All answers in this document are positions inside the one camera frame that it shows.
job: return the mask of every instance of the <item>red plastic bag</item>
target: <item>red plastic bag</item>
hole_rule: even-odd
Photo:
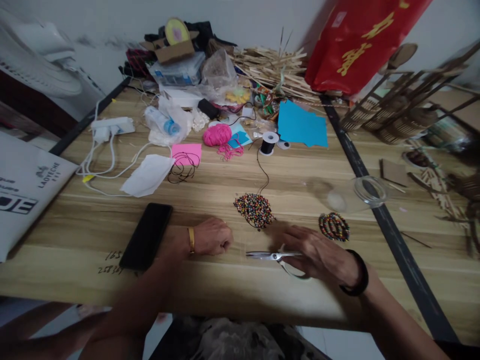
[[[338,0],[305,74],[312,90],[358,93],[389,60],[432,0]]]

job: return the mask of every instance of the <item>yarn ball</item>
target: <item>yarn ball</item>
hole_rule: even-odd
[[[227,124],[218,124],[209,127],[203,133],[203,142],[210,147],[226,144],[231,138],[232,129],[230,129],[230,126]]]

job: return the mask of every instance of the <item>scissors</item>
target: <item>scissors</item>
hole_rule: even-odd
[[[278,250],[278,252],[269,252],[269,251],[247,251],[246,252],[246,256],[247,258],[251,258],[251,259],[259,259],[259,260],[274,260],[276,261],[277,263],[279,263],[281,265],[281,267],[283,268],[283,270],[285,270],[285,272],[294,277],[294,278],[297,278],[297,279],[300,279],[300,280],[308,280],[310,279],[310,276],[308,276],[307,274],[303,274],[303,275],[295,275],[293,273],[291,273],[286,265],[285,262],[282,260],[283,257],[288,257],[288,256],[303,256],[303,254],[299,251],[285,251],[284,250],[284,247],[285,247],[285,244],[283,244],[280,249]]]

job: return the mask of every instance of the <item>light blue paper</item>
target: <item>light blue paper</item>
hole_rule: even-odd
[[[246,132],[239,131],[231,136],[231,140],[228,142],[228,145],[230,145],[234,149],[239,148],[240,146],[237,140],[242,145],[250,144],[252,142],[251,140],[249,142],[249,138]]]
[[[238,121],[234,123],[232,126],[230,126],[230,129],[231,129],[231,138],[228,144],[232,148],[236,149],[240,147],[239,144],[234,139],[239,139],[238,142],[242,146],[252,143],[252,139],[250,138],[250,136],[244,130],[243,126]]]
[[[283,141],[304,143],[309,148],[314,145],[329,147],[326,119],[303,110],[290,100],[280,103],[278,134]]]

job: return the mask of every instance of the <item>pink string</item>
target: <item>pink string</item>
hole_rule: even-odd
[[[225,161],[229,161],[234,156],[242,156],[244,154],[244,147],[239,142],[239,135],[236,134],[236,141],[239,147],[233,148],[229,141],[232,138],[232,129],[227,124],[218,124],[209,127],[203,133],[203,142],[209,147],[218,146],[219,155],[222,155]]]

